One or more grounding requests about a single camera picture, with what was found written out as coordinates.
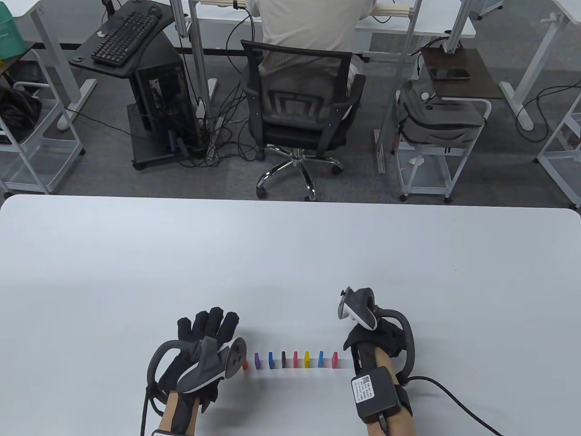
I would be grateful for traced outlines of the person's right hand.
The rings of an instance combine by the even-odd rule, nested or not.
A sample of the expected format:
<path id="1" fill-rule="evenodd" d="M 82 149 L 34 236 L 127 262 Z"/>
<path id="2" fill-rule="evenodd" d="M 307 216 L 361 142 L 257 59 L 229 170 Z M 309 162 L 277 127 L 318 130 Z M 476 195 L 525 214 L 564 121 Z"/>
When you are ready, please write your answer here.
<path id="1" fill-rule="evenodd" d="M 407 350 L 404 331 L 397 325 L 380 319 L 375 330 L 355 326 L 347 336 L 343 349 L 351 350 L 355 373 L 376 367 L 390 366 L 390 359 Z"/>

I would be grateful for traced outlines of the person's left hand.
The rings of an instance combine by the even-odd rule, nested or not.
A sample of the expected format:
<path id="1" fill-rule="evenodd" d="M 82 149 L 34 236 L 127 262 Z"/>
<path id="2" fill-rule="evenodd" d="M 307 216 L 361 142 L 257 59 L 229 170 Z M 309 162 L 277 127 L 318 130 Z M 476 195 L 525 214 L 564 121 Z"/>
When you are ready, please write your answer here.
<path id="1" fill-rule="evenodd" d="M 224 315 L 222 308 L 213 307 L 210 311 L 199 312 L 193 322 L 187 317 L 180 318 L 177 322 L 177 338 L 183 342 L 201 343 L 205 337 L 211 337 L 216 339 L 218 347 L 222 347 L 224 343 L 233 339 L 238 323 L 237 313 L 228 312 Z M 180 376 L 197 362 L 198 358 L 190 358 L 187 353 L 180 352 L 158 380 L 158 388 L 167 394 L 176 390 Z M 220 380 L 218 378 L 201 390 L 186 394 L 183 397 L 184 401 L 188 405 L 193 405 L 193 401 L 199 399 L 201 412 L 204 413 L 210 403 L 217 399 Z"/>

